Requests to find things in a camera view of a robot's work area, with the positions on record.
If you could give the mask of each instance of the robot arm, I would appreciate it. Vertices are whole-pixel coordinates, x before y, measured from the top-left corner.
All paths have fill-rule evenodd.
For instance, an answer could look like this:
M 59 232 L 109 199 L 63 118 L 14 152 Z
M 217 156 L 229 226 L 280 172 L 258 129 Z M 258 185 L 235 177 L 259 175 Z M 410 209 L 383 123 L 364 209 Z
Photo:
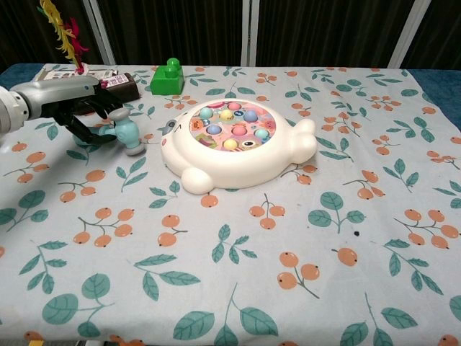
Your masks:
M 103 119 L 111 111 L 122 108 L 119 99 L 90 76 L 31 81 L 18 84 L 10 91 L 0 87 L 0 133 L 16 131 L 26 120 L 53 117 L 86 143 L 103 144 L 116 139 L 114 135 L 92 133 L 78 120 L 73 114 L 79 104 L 90 106 Z

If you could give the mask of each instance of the green lego block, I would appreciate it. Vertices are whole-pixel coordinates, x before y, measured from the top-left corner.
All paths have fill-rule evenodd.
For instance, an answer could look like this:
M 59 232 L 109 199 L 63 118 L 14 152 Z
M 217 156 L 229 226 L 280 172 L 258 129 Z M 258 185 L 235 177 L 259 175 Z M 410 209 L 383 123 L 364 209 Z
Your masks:
M 180 95 L 184 86 L 184 74 L 179 60 L 170 58 L 166 66 L 159 66 L 151 80 L 152 95 Z

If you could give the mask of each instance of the tablecloth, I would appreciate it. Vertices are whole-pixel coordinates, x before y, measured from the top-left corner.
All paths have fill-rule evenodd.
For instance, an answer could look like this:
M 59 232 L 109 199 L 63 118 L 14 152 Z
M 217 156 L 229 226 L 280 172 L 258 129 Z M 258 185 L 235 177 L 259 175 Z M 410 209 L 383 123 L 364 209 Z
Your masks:
M 142 95 L 125 106 L 144 155 L 77 146 L 50 119 L 1 139 L 0 338 L 461 339 L 461 135 L 407 71 L 184 66 L 182 94 L 154 97 L 155 66 L 117 67 Z M 313 119 L 317 154 L 256 187 L 185 192 L 157 128 L 224 96 Z

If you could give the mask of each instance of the black curtain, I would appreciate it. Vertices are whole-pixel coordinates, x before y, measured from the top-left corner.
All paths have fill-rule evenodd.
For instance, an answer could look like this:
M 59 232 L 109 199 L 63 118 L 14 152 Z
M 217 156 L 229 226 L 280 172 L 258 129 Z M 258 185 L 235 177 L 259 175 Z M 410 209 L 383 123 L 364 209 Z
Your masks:
M 86 63 L 102 63 L 96 41 L 81 1 L 53 0 L 64 22 L 74 17 L 80 27 L 79 39 L 84 47 Z M 60 41 L 48 19 L 39 13 L 38 0 L 1 2 L 0 73 L 14 63 L 68 63 L 57 50 Z
M 387 67 L 412 5 L 261 0 L 256 65 Z
M 461 70 L 461 1 L 432 0 L 403 68 Z
M 241 0 L 98 0 L 118 64 L 239 66 Z

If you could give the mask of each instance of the berry branch print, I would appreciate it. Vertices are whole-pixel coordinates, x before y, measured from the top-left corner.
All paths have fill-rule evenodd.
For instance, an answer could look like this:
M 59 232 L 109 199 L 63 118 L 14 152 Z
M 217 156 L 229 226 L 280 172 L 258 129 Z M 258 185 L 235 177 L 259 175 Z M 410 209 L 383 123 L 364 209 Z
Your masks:
M 405 162 L 403 162 L 402 159 L 397 159 L 397 161 L 394 163 L 395 172 L 391 168 L 388 168 L 388 167 L 383 167 L 383 169 L 391 177 L 400 179 L 410 193 L 413 192 L 410 190 L 410 187 L 413 187 L 418 182 L 419 173 L 414 172 L 410 174 L 410 176 L 406 180 L 403 180 L 402 174 L 405 172 L 406 166 L 405 166 Z
M 90 196 L 96 193 L 96 188 L 92 186 L 85 186 L 88 182 L 98 182 L 99 180 L 104 179 L 106 172 L 102 169 L 95 169 L 86 174 L 84 182 L 59 182 L 58 185 L 71 185 L 72 190 L 65 191 L 59 199 L 63 203 L 71 202 L 75 197 L 76 193 L 74 192 L 77 187 L 80 188 L 80 195 Z
M 130 173 L 128 173 L 128 174 L 126 174 L 125 170 L 122 167 L 117 167 L 115 172 L 117 173 L 117 175 L 120 178 L 124 179 L 123 184 L 122 184 L 122 188 L 120 189 L 120 192 L 123 192 L 123 189 L 125 188 L 125 186 L 128 186 L 128 185 L 134 184 L 136 182 L 139 182 L 140 180 L 142 180 L 142 179 L 144 179 L 146 177 L 148 172 L 138 174 L 135 177 L 128 180 L 128 178 L 130 177 L 130 175 L 132 173 L 136 172 L 138 169 L 140 169 L 142 166 L 144 166 L 145 162 L 146 162 L 146 157 L 145 156 L 143 158 L 137 160 L 134 164 L 131 165 Z
M 230 87 L 229 91 L 225 94 L 225 98 L 226 99 L 235 99 L 237 97 L 236 93 L 232 91 L 232 89 L 234 88 L 234 86 L 236 85 L 236 81 L 233 82 L 232 86 Z M 255 92 L 253 89 L 249 89 L 249 88 L 246 88 L 246 87 L 242 87 L 242 86 L 238 86 L 237 87 L 237 91 L 240 92 L 241 94 L 245 94 L 245 95 L 255 95 Z M 221 88 L 216 88 L 216 89 L 210 89 L 207 91 L 207 93 L 205 95 L 207 96 L 215 96 L 215 95 L 219 95 L 219 94 L 222 94 L 225 92 L 225 89 L 221 89 Z
M 325 146 L 328 149 L 336 151 L 336 153 L 340 154 L 335 154 L 332 153 L 331 151 L 326 151 L 326 150 L 320 150 L 319 153 L 330 158 L 330 159 L 335 159 L 335 160 L 344 160 L 344 159 L 350 159 L 352 162 L 354 162 L 353 158 L 346 153 L 346 149 L 349 147 L 349 141 L 345 138 L 341 138 L 341 141 L 339 142 L 339 147 L 341 150 L 338 150 L 336 145 L 325 138 L 320 138 L 320 137 L 315 137 L 317 138 L 317 142 L 321 144 L 322 146 Z
M 239 311 L 240 323 L 245 331 L 251 335 L 273 335 L 278 336 L 277 325 L 271 316 L 264 311 L 247 306 L 240 309 L 236 303 L 237 283 L 234 285 L 230 295 L 227 309 L 225 310 L 224 325 L 216 335 L 214 345 L 238 345 L 237 336 L 228 326 L 228 315 L 230 307 L 233 306 Z M 195 340 L 206 335 L 215 324 L 215 314 L 208 311 L 190 311 L 176 323 L 173 331 L 175 340 Z
M 334 210 L 336 220 L 333 220 L 330 213 L 326 210 L 318 209 L 312 210 L 309 213 L 308 220 L 311 224 L 318 227 L 328 227 L 331 223 L 335 223 L 338 226 L 338 234 L 341 232 L 341 224 L 345 220 L 351 223 L 361 223 L 365 219 L 365 215 L 359 210 L 351 210 L 346 214 L 345 218 L 340 218 L 339 210 L 343 208 L 344 202 L 340 195 L 335 192 L 324 192 L 320 197 L 320 203 L 323 207 Z
M 457 170 L 460 170 L 460 168 L 455 164 L 456 157 L 450 156 L 450 155 L 444 155 L 440 157 L 439 153 L 436 153 L 435 151 L 429 150 L 427 152 L 427 156 L 431 157 L 431 161 L 435 162 L 437 164 L 440 164 L 444 162 L 445 164 L 452 164 L 454 168 Z
M 346 120 L 349 119 L 349 116 L 345 112 L 341 112 L 338 114 L 338 117 L 341 118 L 340 121 L 336 119 L 336 117 L 325 117 L 324 120 L 326 122 L 325 125 L 322 126 L 322 130 L 324 131 L 331 131 L 334 129 L 336 125 L 341 125 L 338 126 L 338 131 L 341 133 L 349 133 L 352 132 L 354 135 L 357 137 L 360 137 L 360 135 L 356 132 L 358 128 L 361 128 L 362 125 L 359 123 L 356 123 L 355 121 L 351 121 L 352 127 L 349 127 L 349 124 L 346 122 Z
M 367 304 L 368 314 L 375 325 L 375 333 L 373 334 L 373 345 L 385 345 L 385 346 L 393 346 L 393 341 L 390 338 L 389 334 L 385 332 L 383 329 L 378 327 L 378 323 L 376 321 L 377 317 L 372 312 L 372 307 L 368 300 L 368 295 L 365 292 L 365 302 Z M 384 317 L 386 322 L 390 324 L 392 327 L 396 329 L 407 329 L 411 327 L 416 327 L 418 323 L 416 323 L 415 319 L 411 317 L 406 312 L 396 309 L 396 308 L 384 308 L 381 310 L 381 315 Z M 347 326 L 344 330 L 340 346 L 356 346 L 361 344 L 368 336 L 368 326 L 367 321 L 360 323 L 354 323 Z
M 296 254 L 293 252 L 282 252 L 279 256 L 280 263 L 282 263 L 283 266 L 287 268 L 294 268 L 296 278 L 291 272 L 281 272 L 277 276 L 277 281 L 279 282 L 279 286 L 283 288 L 284 290 L 291 290 L 292 288 L 295 288 L 296 285 L 301 286 L 304 288 L 307 292 L 309 292 L 312 296 L 316 297 L 317 299 L 320 299 L 319 296 L 317 296 L 313 291 L 311 291 L 307 286 L 305 285 L 304 280 L 309 280 L 309 281 L 314 281 L 317 280 L 318 277 L 320 276 L 320 270 L 318 269 L 317 265 L 314 265 L 312 263 L 306 263 L 301 267 L 301 276 L 300 277 L 296 266 L 299 263 L 299 259 L 297 258 Z
M 368 102 L 372 103 L 372 107 L 375 108 L 376 110 L 379 110 L 381 107 L 384 110 L 387 110 L 388 112 L 391 112 L 394 110 L 394 107 L 398 107 L 402 105 L 399 101 L 391 101 L 390 96 L 371 96 L 371 99 L 366 99 Z
M 79 309 L 79 299 L 75 294 L 61 294 L 46 303 L 42 310 L 42 318 L 49 324 L 61 325 L 69 322 L 78 311 L 91 311 L 86 321 L 78 326 L 77 332 L 82 337 L 98 337 L 101 332 L 91 319 L 98 311 L 114 305 L 106 305 L 99 300 L 109 293 L 109 289 L 110 281 L 107 275 L 92 275 L 81 286 L 81 294 L 87 299 L 95 300 L 96 306 Z
M 299 83 L 297 84 L 297 90 L 299 91 L 300 96 L 303 99 L 305 99 L 306 101 L 309 101 L 309 102 L 312 102 L 312 97 L 308 94 L 308 92 L 312 93 L 312 92 L 319 92 L 320 91 L 320 90 L 318 90 L 316 88 L 313 88 L 311 86 L 307 86 L 306 88 L 304 88 L 304 90 L 307 91 L 307 92 L 302 92 Z M 296 95 L 297 95 L 296 90 L 293 90 L 291 92 L 286 92 L 285 93 L 286 98 L 295 97 Z
M 410 234 L 408 235 L 408 239 L 410 239 L 410 241 L 414 244 L 424 245 L 426 243 L 424 238 L 416 233 L 416 231 L 418 230 L 425 230 L 432 235 L 432 245 L 439 249 L 449 249 L 448 241 L 444 237 L 436 235 L 434 232 L 440 231 L 447 238 L 456 239 L 460 235 L 459 231 L 456 227 L 448 224 L 442 224 L 441 226 L 437 226 L 438 222 L 441 223 L 445 220 L 445 216 L 444 214 L 442 214 L 440 210 L 431 209 L 427 212 L 427 215 L 433 222 L 425 226 L 422 226 L 419 223 L 419 221 L 421 221 L 422 219 L 422 215 L 414 209 L 405 210 L 405 216 L 409 220 L 415 221 L 415 224 L 409 224 L 404 221 L 398 220 L 397 218 L 394 218 L 394 220 L 406 227 L 406 229 L 410 232 Z
M 439 191 L 443 193 L 444 195 L 449 195 L 449 196 L 457 196 L 456 192 L 461 192 L 461 185 L 458 184 L 457 182 L 450 180 L 449 186 L 452 188 L 454 192 L 450 190 L 442 189 L 440 187 L 434 187 L 434 190 Z M 449 204 L 450 207 L 454 209 L 461 208 L 461 198 L 458 198 L 458 197 L 455 197 L 452 199 L 451 203 Z
M 146 293 L 146 295 L 153 301 L 157 301 L 158 296 L 160 294 L 157 282 L 153 278 L 153 275 L 157 275 L 165 283 L 175 286 L 194 285 L 195 283 L 200 282 L 199 278 L 187 272 L 154 272 L 150 269 L 146 269 L 146 267 L 163 265 L 165 263 L 174 261 L 176 258 L 177 257 L 172 254 L 156 254 L 134 264 L 134 267 L 136 269 L 145 272 L 143 277 L 143 290 Z
M 161 196 L 161 197 L 167 197 L 167 198 L 159 198 L 158 200 L 154 200 L 150 205 L 149 208 L 161 208 L 163 207 L 166 202 L 168 202 L 172 198 L 178 198 L 177 193 L 181 189 L 181 186 L 176 180 L 173 180 L 169 186 L 169 190 L 174 193 L 174 195 L 167 195 L 165 190 L 162 190 L 158 187 L 149 187 L 149 190 L 155 195 L 155 196 Z
M 179 225 L 179 216 L 178 215 L 167 215 L 161 220 L 161 224 L 165 227 L 170 227 L 174 233 L 163 232 L 157 238 L 158 245 L 160 247 L 170 247 L 176 243 L 177 234 L 187 233 L 186 230 L 176 229 L 175 227 Z
M 24 209 L 24 213 L 16 219 L 16 208 L 0 209 L 0 225 L 6 225 L 13 221 L 13 224 L 6 230 L 11 231 L 18 223 L 21 223 L 30 218 L 33 222 L 43 222 L 48 217 L 48 209 L 35 211 L 32 215 L 26 216 L 31 208 L 35 208 L 45 199 L 45 191 L 36 190 L 24 195 L 18 203 L 18 206 Z
M 218 238 L 219 238 L 219 243 L 216 245 L 216 247 L 212 250 L 211 252 L 211 258 L 214 263 L 218 263 L 221 258 L 224 256 L 225 248 L 223 244 L 226 244 L 230 246 L 229 248 L 229 258 L 230 260 L 235 263 L 236 265 L 240 262 L 240 257 L 238 256 L 238 251 L 240 251 L 243 255 L 247 256 L 248 258 L 257 258 L 256 254 L 250 250 L 245 250 L 241 249 L 238 247 L 238 245 L 242 245 L 246 243 L 250 237 L 249 236 L 241 236 L 237 238 L 232 244 L 227 242 L 226 240 L 231 234 L 231 228 L 229 225 L 223 225 L 219 232 L 218 232 Z
M 87 226 L 93 226 L 93 228 L 100 229 L 102 231 L 102 235 L 98 236 L 94 240 L 94 246 L 96 247 L 106 247 L 112 240 L 112 237 L 109 234 L 108 229 L 115 229 L 114 235 L 117 237 L 124 237 L 129 234 L 133 234 L 133 227 L 128 223 L 122 223 L 117 225 L 121 221 L 128 221 L 135 215 L 134 209 L 123 209 L 117 215 L 117 220 L 112 223 L 101 223 L 103 220 L 109 218 L 112 215 L 112 210 L 110 208 L 101 208 L 94 213 L 94 216 L 99 220 L 96 222 L 88 222 L 81 218 L 80 216 L 77 218 L 79 219 L 83 225 L 84 230 L 73 238 L 73 241 L 77 244 L 85 244 L 90 238 L 91 234 L 86 230 Z
M 301 166 L 300 164 L 296 164 L 295 165 L 295 168 L 293 169 L 289 169 L 283 173 L 281 173 L 280 177 L 284 177 L 285 175 L 289 174 L 289 173 L 293 173 L 295 176 L 296 176 L 296 180 L 302 184 L 302 185 L 310 185 L 310 183 L 312 182 L 312 179 L 308 176 L 308 175 L 305 175 L 305 174 L 301 174 L 299 173 L 298 171 L 303 171 L 305 173 L 315 173 L 315 171 L 317 171 L 317 167 L 313 166 L 312 164 L 306 164 L 305 166 Z
M 260 72 L 260 73 L 258 73 L 258 77 L 259 78 L 256 80 L 256 82 L 258 82 L 258 83 L 269 83 L 272 86 L 275 86 L 275 84 L 272 83 L 272 81 L 277 80 L 276 76 L 267 76 L 266 74 L 263 74 L 262 72 Z
M 392 252 L 392 256 L 389 259 L 390 276 L 396 276 L 400 272 L 402 264 L 400 263 L 399 258 L 401 258 L 404 262 L 406 262 L 410 267 L 414 269 L 414 272 L 411 275 L 411 285 L 414 287 L 415 290 L 420 291 L 423 288 L 423 282 L 424 282 L 430 290 L 443 296 L 443 292 L 439 288 L 439 286 L 429 276 L 423 274 L 420 271 L 420 269 L 418 269 L 418 267 L 428 267 L 429 266 L 428 262 L 423 261 L 422 259 L 419 259 L 419 258 L 406 259 L 402 254 L 392 249 L 392 248 L 405 249 L 409 246 L 410 246 L 409 243 L 407 243 L 406 241 L 400 240 L 400 239 L 392 239 L 382 246 L 385 249 Z
M 46 169 L 50 168 L 47 164 L 38 164 L 36 166 L 32 166 L 33 164 L 42 161 L 45 158 L 45 156 L 46 154 L 43 151 L 37 151 L 36 153 L 30 154 L 26 158 L 26 161 L 29 163 L 28 166 L 7 172 L 3 174 L 3 176 L 6 177 L 7 175 L 10 175 L 11 173 L 22 172 L 22 175 L 20 175 L 17 178 L 17 182 L 25 184 L 29 182 L 30 180 L 32 180 L 32 178 L 34 177 L 34 174 L 26 172 L 28 169 L 32 169 L 34 172 L 41 172 L 41 171 L 45 171 Z
M 273 218 L 269 217 L 269 213 L 272 216 L 285 216 L 285 208 L 283 208 L 281 205 L 275 205 L 274 203 L 269 202 L 269 198 L 267 197 L 266 193 L 264 193 L 264 198 L 265 201 L 261 205 L 254 205 L 250 208 L 250 215 L 254 216 L 255 218 L 260 218 L 266 214 L 266 217 L 262 218 L 259 224 L 263 229 L 273 229 L 276 225 L 276 222 Z
M 171 97 L 171 99 L 168 97 L 165 97 L 165 99 L 169 101 L 169 103 L 165 104 L 165 108 L 172 108 L 174 106 L 175 110 L 182 110 L 186 103 L 188 105 L 195 105 L 197 103 L 197 101 L 191 99 L 189 95 L 183 95 L 182 97 L 179 95 L 174 95 Z
M 67 261 L 64 261 L 62 259 L 46 260 L 43 250 L 57 250 L 65 247 L 66 245 L 67 243 L 63 243 L 61 241 L 48 241 L 44 244 L 37 246 L 39 254 L 33 257 L 29 262 L 25 264 L 24 267 L 22 267 L 21 271 L 19 272 L 19 275 L 25 274 L 26 272 L 29 272 L 32 269 L 34 269 L 37 266 L 38 262 L 42 262 L 44 270 L 36 274 L 36 276 L 34 276 L 32 279 L 30 279 L 29 283 L 27 284 L 27 290 L 32 290 L 33 288 L 35 288 L 43 279 L 43 292 L 46 294 L 51 294 L 53 292 L 53 289 L 55 287 L 55 281 L 53 279 L 53 276 L 50 275 L 49 267 L 64 267 L 65 265 L 67 265 Z
M 400 144 L 391 144 L 389 143 L 389 136 L 381 135 L 380 139 L 373 139 L 373 144 L 377 145 L 376 152 L 381 155 L 389 155 L 390 151 L 387 146 L 399 146 Z
M 370 183 L 374 184 L 379 180 L 379 177 L 376 173 L 370 172 L 370 171 L 365 171 L 362 170 L 362 175 L 364 176 L 365 180 L 363 179 L 355 179 L 350 182 L 345 182 L 344 185 L 351 184 L 353 182 L 358 182 L 362 185 L 362 188 L 357 192 L 357 196 L 364 200 L 370 200 L 373 198 L 373 194 L 375 194 L 378 197 L 385 196 L 385 193 L 378 189 L 375 186 L 372 186 Z

